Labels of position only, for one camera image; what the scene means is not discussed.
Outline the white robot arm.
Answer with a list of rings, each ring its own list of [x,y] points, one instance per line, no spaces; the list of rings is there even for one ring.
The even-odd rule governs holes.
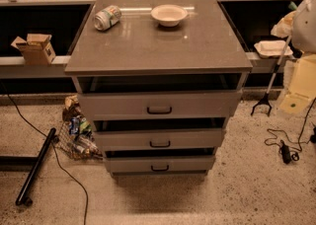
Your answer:
[[[303,0],[273,26],[271,34],[291,36],[292,46],[302,53],[278,105],[286,113],[301,113],[316,98],[316,0]]]

